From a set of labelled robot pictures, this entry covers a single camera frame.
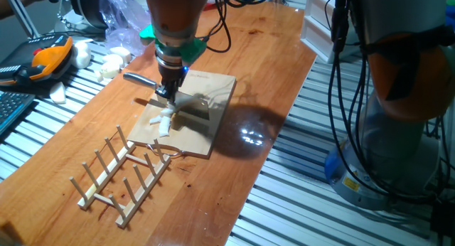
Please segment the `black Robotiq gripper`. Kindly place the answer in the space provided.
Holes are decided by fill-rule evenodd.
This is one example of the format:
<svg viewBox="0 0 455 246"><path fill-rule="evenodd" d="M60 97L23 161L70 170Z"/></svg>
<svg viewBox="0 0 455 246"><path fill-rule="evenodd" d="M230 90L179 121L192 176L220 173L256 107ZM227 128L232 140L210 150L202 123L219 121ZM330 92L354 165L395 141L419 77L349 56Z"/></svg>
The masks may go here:
<svg viewBox="0 0 455 246"><path fill-rule="evenodd" d="M174 102L178 88L182 86L188 73L188 67L159 65L159 73L161 74L161 85L156 87L156 94Z"/></svg>

